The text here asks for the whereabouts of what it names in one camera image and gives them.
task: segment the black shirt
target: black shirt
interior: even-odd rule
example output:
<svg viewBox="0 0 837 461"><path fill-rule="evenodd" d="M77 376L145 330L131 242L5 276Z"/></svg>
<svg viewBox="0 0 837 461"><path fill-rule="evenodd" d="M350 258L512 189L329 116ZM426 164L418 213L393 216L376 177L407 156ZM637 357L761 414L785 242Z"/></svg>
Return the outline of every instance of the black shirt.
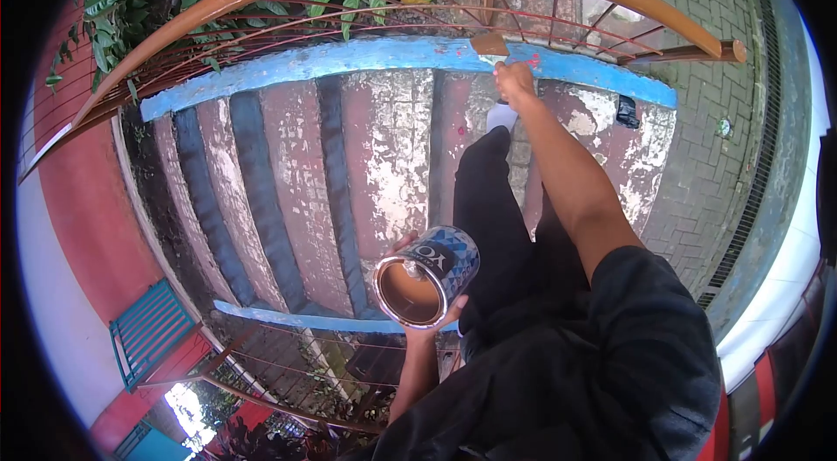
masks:
<svg viewBox="0 0 837 461"><path fill-rule="evenodd" d="M604 257L591 290L572 309L498 311L490 333L505 339L469 332L467 364L344 459L693 459L721 396L703 310L637 246Z"/></svg>

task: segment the white sock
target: white sock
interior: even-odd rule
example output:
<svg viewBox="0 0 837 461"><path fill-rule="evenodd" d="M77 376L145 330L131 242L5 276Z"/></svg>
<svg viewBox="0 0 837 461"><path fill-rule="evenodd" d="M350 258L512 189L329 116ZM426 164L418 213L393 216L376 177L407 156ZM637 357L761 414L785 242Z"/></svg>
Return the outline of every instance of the white sock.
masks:
<svg viewBox="0 0 837 461"><path fill-rule="evenodd" d="M494 103L494 106L488 111L488 118L486 118L486 133L500 125L503 125L511 132L515 126L515 121L517 121L517 112L512 110L507 104Z"/></svg>

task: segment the paint can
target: paint can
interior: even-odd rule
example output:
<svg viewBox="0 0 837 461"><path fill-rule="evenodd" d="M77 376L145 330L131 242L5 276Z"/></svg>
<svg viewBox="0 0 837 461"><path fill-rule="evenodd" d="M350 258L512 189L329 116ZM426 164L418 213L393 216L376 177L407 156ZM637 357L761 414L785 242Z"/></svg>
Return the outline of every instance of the paint can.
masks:
<svg viewBox="0 0 837 461"><path fill-rule="evenodd" d="M381 309L393 320L427 329L445 318L480 269L480 251L455 226L428 229L375 267L373 287Z"/></svg>

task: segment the paintbrush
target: paintbrush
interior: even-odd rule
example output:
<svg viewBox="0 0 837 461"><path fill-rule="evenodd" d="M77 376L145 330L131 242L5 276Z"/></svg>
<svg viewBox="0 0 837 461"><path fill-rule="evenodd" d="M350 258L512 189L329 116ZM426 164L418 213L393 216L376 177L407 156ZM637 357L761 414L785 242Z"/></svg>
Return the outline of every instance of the paintbrush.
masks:
<svg viewBox="0 0 837 461"><path fill-rule="evenodd" d="M480 61L485 61L491 67L497 65L498 61L506 62L509 57L509 48L506 46L506 40L496 32L489 32L487 34L480 34L470 39L471 48L474 49ZM508 106L508 101L503 98L497 99L496 106Z"/></svg>

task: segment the white wall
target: white wall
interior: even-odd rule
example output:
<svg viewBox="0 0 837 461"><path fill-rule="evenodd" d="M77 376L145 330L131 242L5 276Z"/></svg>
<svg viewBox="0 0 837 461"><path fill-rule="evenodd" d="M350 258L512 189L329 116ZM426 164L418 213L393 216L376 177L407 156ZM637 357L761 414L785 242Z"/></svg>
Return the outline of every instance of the white wall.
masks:
<svg viewBox="0 0 837 461"><path fill-rule="evenodd" d="M17 238L37 333L61 388L89 427L124 385L107 326L58 244L37 170L17 188Z"/></svg>
<svg viewBox="0 0 837 461"><path fill-rule="evenodd" d="M779 331L792 316L820 260L816 208L817 161L820 157L820 136L825 134L830 122L825 105L823 71L807 29L805 42L808 45L812 107L805 176L790 229L768 277L753 296L741 319L718 344L718 356L721 358L728 393L747 378L753 363L765 348L781 337Z"/></svg>

